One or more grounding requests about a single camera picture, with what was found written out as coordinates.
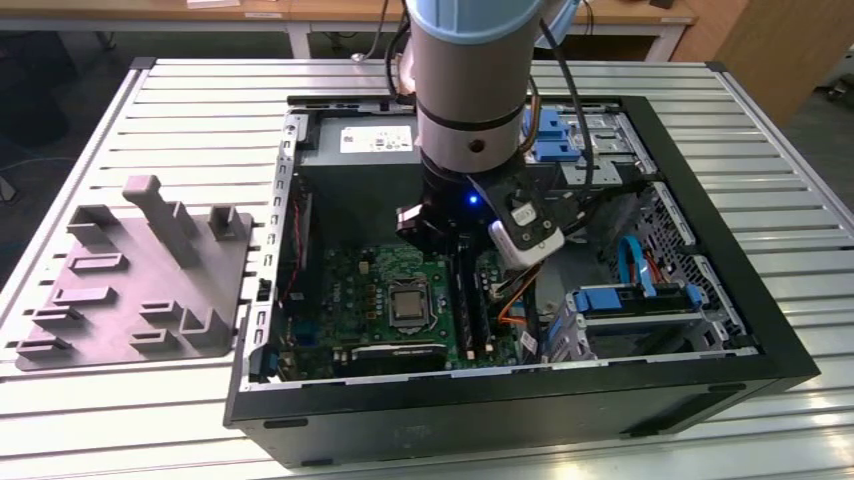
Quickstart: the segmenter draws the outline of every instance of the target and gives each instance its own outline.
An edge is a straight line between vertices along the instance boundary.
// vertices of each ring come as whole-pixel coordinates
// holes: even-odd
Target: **power supply label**
[[[346,127],[342,130],[342,153],[411,151],[412,129],[408,125]]]

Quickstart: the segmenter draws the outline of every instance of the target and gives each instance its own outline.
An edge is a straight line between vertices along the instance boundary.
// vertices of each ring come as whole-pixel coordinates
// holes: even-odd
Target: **metal sheet panel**
[[[335,478],[837,478],[854,471],[854,257],[850,222],[755,106],[702,64],[574,64],[582,93],[648,94],[822,375],[753,400],[675,437],[347,465]],[[544,93],[566,95],[552,63]],[[127,175],[156,173],[191,213],[235,201],[264,212],[288,95],[383,93],[382,66],[342,60],[161,60],[135,72],[25,258],[0,347],[28,330],[68,251],[71,206],[129,207]],[[119,210],[132,215],[133,210]],[[267,234],[252,229],[255,245]],[[247,272],[255,271],[249,253]],[[247,282],[241,296],[253,295]],[[20,372],[0,348],[0,479],[269,478],[289,472],[223,429],[231,356]]]

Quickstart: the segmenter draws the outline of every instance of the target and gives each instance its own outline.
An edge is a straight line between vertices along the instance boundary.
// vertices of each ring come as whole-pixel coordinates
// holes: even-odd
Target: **motherboard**
[[[502,277],[494,252],[480,256],[478,275],[486,302],[488,285]],[[510,329],[494,329],[488,355],[472,358],[460,351],[442,257],[426,259],[408,245],[327,249],[320,284],[313,313],[287,320],[300,380],[403,373],[407,361],[432,362],[436,370],[516,364]],[[370,371],[347,370],[356,355]],[[372,365],[371,358],[384,365]]]

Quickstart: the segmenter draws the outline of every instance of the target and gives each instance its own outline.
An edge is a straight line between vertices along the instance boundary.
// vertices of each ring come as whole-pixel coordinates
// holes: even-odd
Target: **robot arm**
[[[459,235],[478,245],[488,232],[510,268],[563,245],[519,151],[544,3],[407,0],[424,193],[419,211],[399,215],[399,233],[422,250],[450,253]]]

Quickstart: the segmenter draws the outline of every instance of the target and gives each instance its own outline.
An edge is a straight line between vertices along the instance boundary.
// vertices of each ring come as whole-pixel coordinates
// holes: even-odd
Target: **cpu socket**
[[[396,280],[388,287],[388,325],[419,329],[430,324],[430,286],[420,280]]]

